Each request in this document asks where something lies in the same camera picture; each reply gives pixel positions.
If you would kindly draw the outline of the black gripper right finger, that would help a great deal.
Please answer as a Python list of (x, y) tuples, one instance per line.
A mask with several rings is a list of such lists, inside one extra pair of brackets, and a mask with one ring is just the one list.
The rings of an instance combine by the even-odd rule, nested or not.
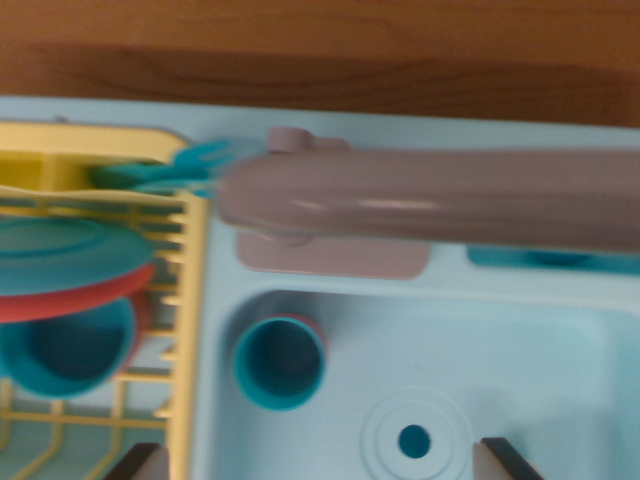
[(485, 437), (472, 449), (474, 480), (543, 480), (503, 437)]

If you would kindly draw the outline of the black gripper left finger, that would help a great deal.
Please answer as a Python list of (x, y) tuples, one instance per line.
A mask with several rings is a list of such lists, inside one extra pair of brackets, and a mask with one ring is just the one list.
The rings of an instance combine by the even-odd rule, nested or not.
[(169, 450), (158, 443), (137, 443), (104, 480), (169, 480)]

